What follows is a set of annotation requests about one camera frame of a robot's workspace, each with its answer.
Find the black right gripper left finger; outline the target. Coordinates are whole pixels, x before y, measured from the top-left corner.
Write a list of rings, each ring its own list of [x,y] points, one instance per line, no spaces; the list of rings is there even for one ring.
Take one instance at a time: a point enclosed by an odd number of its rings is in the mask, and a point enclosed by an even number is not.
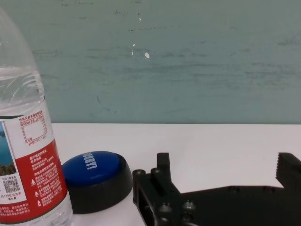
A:
[[[193,201],[171,180],[169,153],[157,154],[157,166],[150,173],[142,169],[132,172],[133,203],[146,226],[194,226]]]

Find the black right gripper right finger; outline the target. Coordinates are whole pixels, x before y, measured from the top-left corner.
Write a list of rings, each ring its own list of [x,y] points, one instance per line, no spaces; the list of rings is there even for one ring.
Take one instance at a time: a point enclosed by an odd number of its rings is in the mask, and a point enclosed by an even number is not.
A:
[[[279,153],[276,179],[289,190],[301,189],[301,161],[291,153]]]

